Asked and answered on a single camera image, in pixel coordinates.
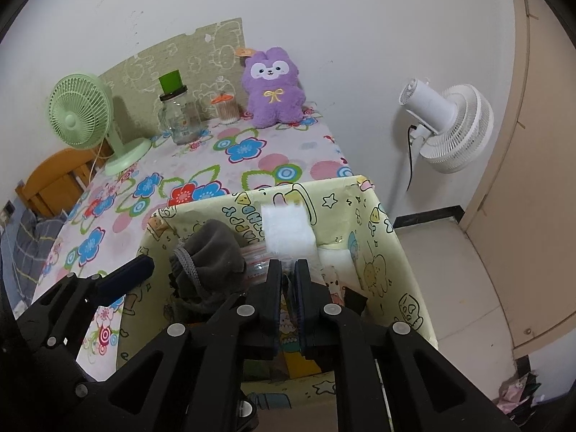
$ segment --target purple plush toy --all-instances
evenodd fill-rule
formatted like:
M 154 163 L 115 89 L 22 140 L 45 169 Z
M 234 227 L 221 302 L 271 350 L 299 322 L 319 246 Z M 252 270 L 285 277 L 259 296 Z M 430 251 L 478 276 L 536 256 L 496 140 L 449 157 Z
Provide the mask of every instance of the purple plush toy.
M 286 50 L 273 47 L 247 59 L 242 85 L 248 93 L 248 111 L 254 114 L 252 124 L 256 128 L 302 119 L 306 95 L 298 87 L 298 68 Z

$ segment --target yellow bow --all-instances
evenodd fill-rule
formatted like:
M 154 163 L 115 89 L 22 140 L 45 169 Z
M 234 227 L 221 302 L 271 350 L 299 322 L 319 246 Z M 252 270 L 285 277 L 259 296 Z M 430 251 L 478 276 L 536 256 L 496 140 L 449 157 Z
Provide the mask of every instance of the yellow bow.
M 279 94 L 284 94 L 284 89 L 282 89 L 281 87 L 279 87 L 279 88 L 276 89 L 275 91 L 265 91 L 265 92 L 264 92 L 264 97 L 270 97 L 270 102 L 269 102 L 269 103 L 281 102 L 281 100 L 278 99 L 278 95 L 279 95 Z

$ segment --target green desk fan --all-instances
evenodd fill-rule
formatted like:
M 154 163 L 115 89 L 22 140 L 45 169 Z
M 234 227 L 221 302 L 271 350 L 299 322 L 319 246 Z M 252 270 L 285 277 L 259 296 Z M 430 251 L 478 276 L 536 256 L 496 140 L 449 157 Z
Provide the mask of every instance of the green desk fan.
M 114 150 L 104 167 L 108 176 L 126 170 L 152 145 L 145 138 L 122 143 L 113 117 L 112 91 L 93 75 L 62 78 L 48 101 L 50 125 L 66 144 L 75 149 L 92 149 L 107 139 Z

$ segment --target beige door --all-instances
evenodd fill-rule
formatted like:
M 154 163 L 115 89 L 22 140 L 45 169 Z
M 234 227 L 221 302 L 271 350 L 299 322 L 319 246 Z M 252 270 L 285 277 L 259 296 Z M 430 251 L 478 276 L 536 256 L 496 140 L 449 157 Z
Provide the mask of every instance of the beige door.
M 527 6 L 518 123 L 467 229 L 500 297 L 516 357 L 576 327 L 576 50 L 543 0 Z

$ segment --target silver rivet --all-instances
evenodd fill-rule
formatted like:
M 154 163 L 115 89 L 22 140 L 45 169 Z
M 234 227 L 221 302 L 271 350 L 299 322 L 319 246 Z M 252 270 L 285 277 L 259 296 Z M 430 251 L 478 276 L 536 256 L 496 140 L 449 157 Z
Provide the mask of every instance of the silver rivet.
M 78 398 L 84 398 L 88 394 L 88 387 L 83 383 L 76 385 L 76 389 L 74 390 L 76 396 Z
M 240 401 L 240 412 L 238 415 L 241 418 L 245 418 L 250 416 L 250 414 L 252 414 L 252 405 L 247 401 Z
M 184 334 L 185 331 L 186 327 L 182 323 L 173 323 L 168 327 L 168 334 L 174 337 Z
M 324 311 L 328 315 L 338 315 L 342 311 L 342 307 L 340 307 L 337 303 L 327 303 L 324 306 Z
M 236 309 L 236 313 L 238 315 L 240 315 L 241 317 L 249 317 L 250 315 L 253 315 L 254 312 L 256 311 L 256 309 L 254 307 L 252 307 L 251 305 L 241 305 L 240 307 L 238 307 Z
M 410 325 L 408 325 L 407 323 L 405 323 L 403 321 L 397 321 L 396 323 L 394 323 L 392 325 L 392 329 L 394 330 L 394 333 L 398 333 L 398 334 L 410 333 Z

